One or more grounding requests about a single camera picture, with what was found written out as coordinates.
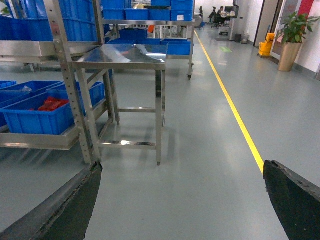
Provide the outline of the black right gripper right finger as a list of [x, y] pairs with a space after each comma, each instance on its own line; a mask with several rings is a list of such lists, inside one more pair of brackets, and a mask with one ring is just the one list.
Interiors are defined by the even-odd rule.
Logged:
[[266, 191], [290, 240], [320, 238], [320, 188], [275, 160], [263, 166]]

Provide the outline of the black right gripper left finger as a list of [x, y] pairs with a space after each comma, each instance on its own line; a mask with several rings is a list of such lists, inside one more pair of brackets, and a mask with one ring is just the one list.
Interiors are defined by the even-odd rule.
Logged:
[[2, 240], [83, 240], [101, 184], [100, 162], [86, 166], [65, 185], [1, 232]]

